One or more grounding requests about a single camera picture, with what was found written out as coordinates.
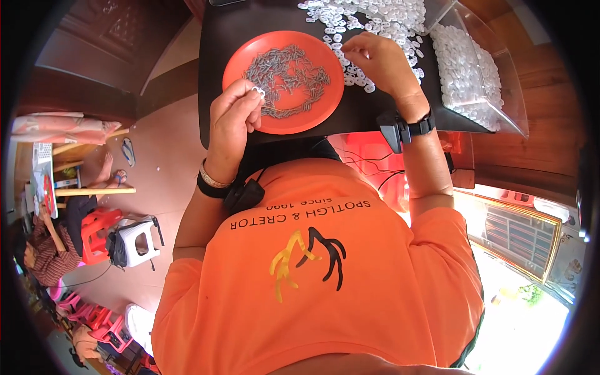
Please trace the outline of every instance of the black bag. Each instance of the black bag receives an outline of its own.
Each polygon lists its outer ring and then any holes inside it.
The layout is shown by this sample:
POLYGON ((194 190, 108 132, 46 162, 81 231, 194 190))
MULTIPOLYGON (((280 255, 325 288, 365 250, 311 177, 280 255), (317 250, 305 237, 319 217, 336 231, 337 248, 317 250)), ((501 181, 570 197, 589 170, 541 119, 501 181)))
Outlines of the black bag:
MULTIPOLYGON (((127 253, 125 252, 125 243, 123 242, 123 238, 121 237, 120 232, 124 229, 134 228, 138 225, 148 223, 150 221, 158 229, 160 244, 164 246, 163 234, 160 231, 160 224, 158 223, 158 219, 154 216, 152 217, 152 220, 138 221, 136 223, 120 227, 113 233, 110 233, 108 235, 108 238, 106 239, 106 250, 108 250, 109 252, 111 264, 120 267, 121 269, 127 266, 127 253)), ((152 265, 152 270, 154 271, 154 263, 152 262, 152 259, 150 259, 150 264, 152 265)))

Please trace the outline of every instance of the wrist-mounted device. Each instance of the wrist-mounted device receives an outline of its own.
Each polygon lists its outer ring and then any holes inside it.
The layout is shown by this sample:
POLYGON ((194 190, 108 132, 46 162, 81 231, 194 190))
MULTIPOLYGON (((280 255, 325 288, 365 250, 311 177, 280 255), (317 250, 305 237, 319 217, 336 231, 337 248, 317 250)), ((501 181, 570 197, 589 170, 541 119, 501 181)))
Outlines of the wrist-mounted device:
POLYGON ((412 137, 428 134, 436 127, 431 110, 416 124, 408 124, 397 110, 383 112, 377 125, 395 154, 402 153, 402 143, 410 143, 412 137))
POLYGON ((206 159, 202 161, 202 165, 200 166, 200 173, 198 173, 196 184, 202 194, 211 198, 224 199, 223 204, 229 211, 230 216, 255 207, 265 196, 265 189, 258 183, 262 173, 265 171, 264 169, 256 181, 250 179, 247 183, 243 181, 238 183, 237 180, 234 180, 231 184, 222 184, 214 181, 206 174, 206 171, 204 171, 205 161, 206 159))

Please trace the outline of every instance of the flip-flop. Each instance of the flip-flop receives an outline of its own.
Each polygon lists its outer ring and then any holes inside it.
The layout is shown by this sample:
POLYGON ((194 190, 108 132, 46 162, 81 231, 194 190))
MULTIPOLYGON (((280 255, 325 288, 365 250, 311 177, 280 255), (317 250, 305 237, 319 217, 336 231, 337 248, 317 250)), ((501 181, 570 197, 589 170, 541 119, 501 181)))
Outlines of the flip-flop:
POLYGON ((136 155, 133 153, 133 144, 131 139, 125 138, 123 139, 123 144, 121 145, 121 151, 123 152, 123 156, 127 159, 130 167, 136 165, 136 155))
POLYGON ((115 172, 114 177, 119 179, 119 182, 117 183, 117 187, 119 187, 119 186, 121 186, 121 183, 123 180, 127 181, 127 172, 125 172, 122 169, 119 169, 118 171, 115 172), (119 176, 118 175, 119 172, 123 172, 125 174, 125 176, 123 176, 123 177, 119 176))

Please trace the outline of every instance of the orange t-shirt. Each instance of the orange t-shirt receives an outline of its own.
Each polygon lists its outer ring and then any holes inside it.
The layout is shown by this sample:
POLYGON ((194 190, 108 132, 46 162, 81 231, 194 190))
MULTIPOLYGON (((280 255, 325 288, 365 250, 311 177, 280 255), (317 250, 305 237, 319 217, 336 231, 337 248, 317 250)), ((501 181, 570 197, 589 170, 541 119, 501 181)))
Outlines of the orange t-shirt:
POLYGON ((482 286, 457 211, 410 229, 334 160, 279 164, 260 184, 204 262, 171 264, 152 330, 164 375, 263 375, 327 353, 448 367, 472 347, 482 286))

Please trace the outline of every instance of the black pants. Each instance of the black pants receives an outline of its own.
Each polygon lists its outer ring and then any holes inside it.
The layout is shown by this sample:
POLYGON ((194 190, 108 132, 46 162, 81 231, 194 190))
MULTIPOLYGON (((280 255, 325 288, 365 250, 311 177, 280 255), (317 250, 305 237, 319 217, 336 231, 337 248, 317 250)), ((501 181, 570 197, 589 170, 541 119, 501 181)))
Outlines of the black pants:
POLYGON ((83 240, 81 239, 81 222, 98 206, 96 196, 73 196, 67 201, 67 208, 62 215, 61 223, 67 228, 71 242, 79 256, 83 256, 83 240))
POLYGON ((340 156, 325 137, 289 139, 246 146, 234 184, 243 185, 248 177, 261 169, 306 158, 325 158, 341 162, 340 156))

